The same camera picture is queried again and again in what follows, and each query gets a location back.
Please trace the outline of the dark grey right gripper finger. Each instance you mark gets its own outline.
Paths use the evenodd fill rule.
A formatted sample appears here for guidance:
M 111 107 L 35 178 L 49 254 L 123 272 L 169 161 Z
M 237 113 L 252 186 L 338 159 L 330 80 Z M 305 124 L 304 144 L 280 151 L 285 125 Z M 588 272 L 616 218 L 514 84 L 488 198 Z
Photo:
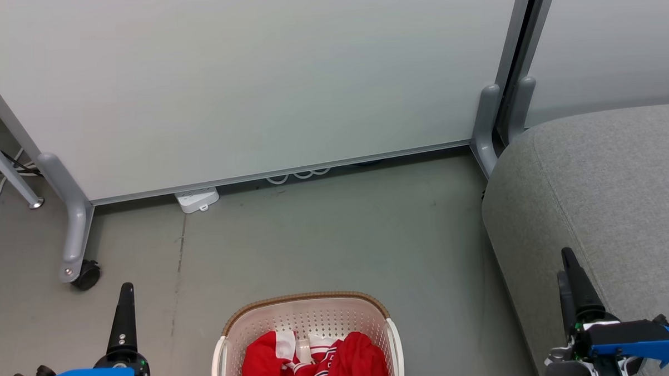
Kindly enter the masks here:
M 562 262 L 568 288 L 565 296 L 567 301 L 570 301 L 573 318 L 575 320 L 606 318 L 606 308 L 585 269 L 578 262 L 573 249 L 562 249 Z
M 577 309 L 575 309 L 571 282 L 569 280 L 568 271 L 566 270 L 558 272 L 558 289 L 564 335 L 569 337 L 577 322 Z

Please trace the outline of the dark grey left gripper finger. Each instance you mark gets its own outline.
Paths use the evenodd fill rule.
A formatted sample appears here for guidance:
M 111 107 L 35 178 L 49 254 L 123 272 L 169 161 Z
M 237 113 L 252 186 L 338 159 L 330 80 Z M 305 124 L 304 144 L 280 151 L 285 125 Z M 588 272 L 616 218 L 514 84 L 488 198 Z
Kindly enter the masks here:
M 135 287 L 126 282 L 121 285 L 111 326 L 107 353 L 137 353 Z

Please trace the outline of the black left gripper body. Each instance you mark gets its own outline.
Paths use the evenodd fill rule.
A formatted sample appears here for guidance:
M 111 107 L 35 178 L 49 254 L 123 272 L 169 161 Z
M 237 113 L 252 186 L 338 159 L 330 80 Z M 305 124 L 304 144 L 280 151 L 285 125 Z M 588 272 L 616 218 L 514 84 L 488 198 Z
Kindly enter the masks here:
M 128 376 L 152 376 L 145 357 L 134 350 L 116 350 L 107 353 L 95 364 L 96 369 L 128 370 Z

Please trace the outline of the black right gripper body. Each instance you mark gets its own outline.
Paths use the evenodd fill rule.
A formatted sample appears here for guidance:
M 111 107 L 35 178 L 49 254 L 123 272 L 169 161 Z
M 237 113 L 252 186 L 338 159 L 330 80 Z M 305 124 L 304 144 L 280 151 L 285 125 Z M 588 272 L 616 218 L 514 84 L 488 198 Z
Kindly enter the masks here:
M 562 311 L 567 345 L 552 348 L 544 361 L 545 376 L 626 376 L 621 355 L 598 354 L 587 343 L 587 329 L 620 320 L 604 307 L 568 308 Z

